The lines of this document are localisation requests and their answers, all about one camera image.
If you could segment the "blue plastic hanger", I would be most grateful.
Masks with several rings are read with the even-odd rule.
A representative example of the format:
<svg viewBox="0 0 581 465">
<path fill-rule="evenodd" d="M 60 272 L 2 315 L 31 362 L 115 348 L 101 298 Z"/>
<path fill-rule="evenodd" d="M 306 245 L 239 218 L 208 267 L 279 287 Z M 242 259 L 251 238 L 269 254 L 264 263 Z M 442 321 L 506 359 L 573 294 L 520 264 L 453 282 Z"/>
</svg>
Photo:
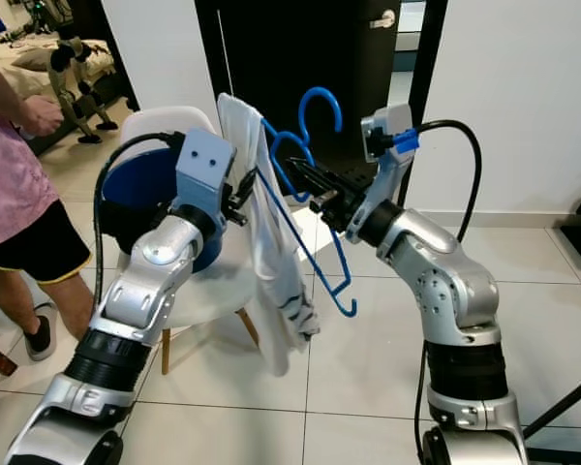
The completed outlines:
<svg viewBox="0 0 581 465">
<path fill-rule="evenodd" d="M 300 151 L 302 151 L 302 154 L 305 155 L 305 159 L 307 159 L 310 168 L 317 167 L 316 159 L 314 159 L 314 156 L 309 149 L 310 134 L 307 129 L 307 107 L 310 101 L 314 98 L 324 99 L 330 106 L 331 112 L 333 112 L 333 130 L 335 133 L 340 133 L 341 129 L 343 129 L 341 107 L 338 103 L 338 99 L 334 96 L 334 93 L 331 93 L 329 89 L 324 87 L 312 87 L 303 94 L 302 98 L 300 98 L 298 110 L 296 111 L 296 123 L 298 123 L 299 127 L 298 133 L 290 132 L 290 130 L 274 129 L 267 119 L 263 118 L 260 120 L 265 133 L 272 137 L 272 142 L 268 144 L 268 158 L 271 160 L 272 167 L 274 168 L 274 171 L 277 172 L 278 176 L 281 177 L 281 180 L 285 183 L 288 191 L 290 191 L 290 197 L 294 199 L 295 202 L 300 203 L 307 202 L 307 200 L 310 199 L 310 195 L 308 192 L 300 192 L 295 189 L 293 183 L 291 183 L 291 179 L 287 177 L 285 170 L 283 170 L 282 165 L 278 163 L 276 152 L 283 141 L 290 141 L 293 145 L 298 146 Z M 307 244 L 304 243 L 302 236 L 300 236 L 298 232 L 295 232 L 294 236 L 299 247 L 303 249 L 305 254 L 307 254 L 309 263 L 312 265 L 314 273 L 318 276 L 319 282 L 325 286 L 331 300 L 333 300 L 334 304 L 338 306 L 340 314 L 347 316 L 347 318 L 353 318 L 353 316 L 356 316 L 358 311 L 358 302 L 356 298 L 350 300 L 349 306 L 344 305 L 343 302 L 339 300 L 340 293 L 342 293 L 349 284 L 352 283 L 352 274 L 350 273 L 347 256 L 345 256 L 344 249 L 341 247 L 339 235 L 335 232 L 330 232 L 331 243 L 333 243 L 335 252 L 338 254 L 341 270 L 343 270 L 344 273 L 344 279 L 336 285 L 330 285 L 329 282 L 327 282 L 324 271 L 321 270 L 321 267 L 318 265 L 312 252 L 308 251 Z"/>
</svg>

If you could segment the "white shirt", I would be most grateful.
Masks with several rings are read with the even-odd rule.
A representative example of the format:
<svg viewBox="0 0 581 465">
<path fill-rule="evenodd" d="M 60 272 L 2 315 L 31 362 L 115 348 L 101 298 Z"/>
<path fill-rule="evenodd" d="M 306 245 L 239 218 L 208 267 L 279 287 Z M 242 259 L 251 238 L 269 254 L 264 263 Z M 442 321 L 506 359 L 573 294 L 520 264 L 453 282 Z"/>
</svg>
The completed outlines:
<svg viewBox="0 0 581 465">
<path fill-rule="evenodd" d="M 269 159 L 262 115 L 228 93 L 217 96 L 217 115 L 225 141 L 236 149 L 232 180 L 252 177 L 251 195 L 242 209 L 256 275 L 255 297 L 247 313 L 265 366 L 271 375 L 283 377 L 290 354 L 305 349 L 321 332 L 321 319 L 300 270 L 295 222 Z"/>
</svg>

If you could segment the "white chair wooden legs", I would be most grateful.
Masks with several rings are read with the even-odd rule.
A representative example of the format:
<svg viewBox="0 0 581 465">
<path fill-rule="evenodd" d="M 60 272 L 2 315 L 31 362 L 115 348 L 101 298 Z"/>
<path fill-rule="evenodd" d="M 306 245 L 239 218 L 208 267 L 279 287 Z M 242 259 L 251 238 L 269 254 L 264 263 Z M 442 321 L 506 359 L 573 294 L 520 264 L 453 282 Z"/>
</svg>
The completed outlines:
<svg viewBox="0 0 581 465">
<path fill-rule="evenodd" d="M 122 140 L 136 136 L 169 130 L 201 129 L 217 136 L 205 112 L 193 107 L 153 108 L 133 112 L 122 129 Z M 238 313 L 252 341 L 259 341 L 251 320 L 247 318 L 245 305 L 254 296 L 255 274 L 247 263 L 245 245 L 232 247 L 240 239 L 240 232 L 225 235 L 228 244 L 220 249 L 214 265 L 192 276 L 176 294 L 175 306 L 169 314 L 169 323 L 163 328 L 161 342 L 161 373 L 167 375 L 172 367 L 171 337 L 177 328 L 188 328 L 212 322 L 226 315 Z"/>
</svg>

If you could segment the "black door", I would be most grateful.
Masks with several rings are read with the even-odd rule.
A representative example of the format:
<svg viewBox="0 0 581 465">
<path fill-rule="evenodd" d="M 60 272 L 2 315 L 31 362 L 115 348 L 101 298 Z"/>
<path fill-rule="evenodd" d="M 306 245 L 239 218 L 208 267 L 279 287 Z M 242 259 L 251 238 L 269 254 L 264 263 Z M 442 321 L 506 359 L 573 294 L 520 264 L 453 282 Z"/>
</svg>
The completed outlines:
<svg viewBox="0 0 581 465">
<path fill-rule="evenodd" d="M 298 132 L 300 98 L 312 87 L 334 93 L 343 129 L 330 106 L 313 99 L 305 124 L 313 149 L 360 149 L 360 121 L 386 106 L 395 61 L 400 0 L 194 0 L 212 88 L 262 112 L 278 130 Z M 383 10 L 393 28 L 370 28 Z"/>
</svg>

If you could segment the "grey black legged robot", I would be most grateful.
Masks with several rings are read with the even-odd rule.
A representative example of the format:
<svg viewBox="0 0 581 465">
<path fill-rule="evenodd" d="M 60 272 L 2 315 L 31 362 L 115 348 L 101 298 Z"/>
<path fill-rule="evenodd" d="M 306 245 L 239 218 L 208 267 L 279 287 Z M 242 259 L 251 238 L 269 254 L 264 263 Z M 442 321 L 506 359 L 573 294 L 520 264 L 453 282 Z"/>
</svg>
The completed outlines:
<svg viewBox="0 0 581 465">
<path fill-rule="evenodd" d="M 93 54 L 109 54 L 97 41 L 78 37 L 60 39 L 48 57 L 48 80 L 64 121 L 81 130 L 79 143 L 101 143 L 97 130 L 117 130 L 119 125 L 109 118 L 99 101 L 99 93 L 90 80 L 90 58 Z"/>
</svg>

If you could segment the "person in pink shirt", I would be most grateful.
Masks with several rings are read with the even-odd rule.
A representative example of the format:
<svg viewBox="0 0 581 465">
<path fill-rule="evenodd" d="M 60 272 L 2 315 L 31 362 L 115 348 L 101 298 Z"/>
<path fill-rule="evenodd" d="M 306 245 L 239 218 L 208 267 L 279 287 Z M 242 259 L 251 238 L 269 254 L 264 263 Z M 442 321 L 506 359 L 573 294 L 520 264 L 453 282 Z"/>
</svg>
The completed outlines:
<svg viewBox="0 0 581 465">
<path fill-rule="evenodd" d="M 21 136 L 48 136 L 61 121 L 51 99 L 19 96 L 0 72 L 0 310 L 23 332 L 33 360 L 54 354 L 56 320 L 81 340 L 93 311 L 80 274 L 90 248 Z"/>
</svg>

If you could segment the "beige bedding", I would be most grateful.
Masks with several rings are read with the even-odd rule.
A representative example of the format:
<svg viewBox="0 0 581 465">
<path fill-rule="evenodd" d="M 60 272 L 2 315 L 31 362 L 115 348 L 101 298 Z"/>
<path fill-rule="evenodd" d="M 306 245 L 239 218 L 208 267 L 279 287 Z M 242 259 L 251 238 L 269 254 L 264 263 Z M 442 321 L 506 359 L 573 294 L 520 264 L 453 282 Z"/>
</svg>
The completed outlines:
<svg viewBox="0 0 581 465">
<path fill-rule="evenodd" d="M 126 80 L 114 66 L 108 44 L 101 40 L 82 40 L 87 52 L 78 74 L 95 90 L 101 103 L 109 105 L 126 94 Z M 54 93 L 48 74 L 48 58 L 59 47 L 56 37 L 34 35 L 14 43 L 0 40 L 0 72 L 21 97 Z"/>
</svg>

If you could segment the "black door frame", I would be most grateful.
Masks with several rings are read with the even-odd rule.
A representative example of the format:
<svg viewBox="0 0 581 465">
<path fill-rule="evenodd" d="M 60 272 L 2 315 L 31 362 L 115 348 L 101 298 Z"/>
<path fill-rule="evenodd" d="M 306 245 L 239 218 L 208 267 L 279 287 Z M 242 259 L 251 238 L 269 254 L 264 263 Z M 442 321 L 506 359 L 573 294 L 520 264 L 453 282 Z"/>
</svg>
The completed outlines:
<svg viewBox="0 0 581 465">
<path fill-rule="evenodd" d="M 96 28 L 97 35 L 107 44 L 110 56 L 113 57 L 117 74 L 122 77 L 123 97 L 126 98 L 127 106 L 131 111 L 139 110 L 139 102 L 135 90 L 133 90 L 130 75 L 128 75 L 127 67 L 124 65 L 121 49 L 118 47 L 112 27 L 110 27 L 102 0 L 88 0 L 88 3 L 90 3 L 90 9 L 92 10 L 93 26 Z"/>
<path fill-rule="evenodd" d="M 412 125 L 423 123 L 431 81 L 440 49 L 443 23 L 448 0 L 426 0 L 426 14 L 420 23 L 417 61 L 413 70 L 409 93 L 409 106 L 412 112 Z"/>
</svg>

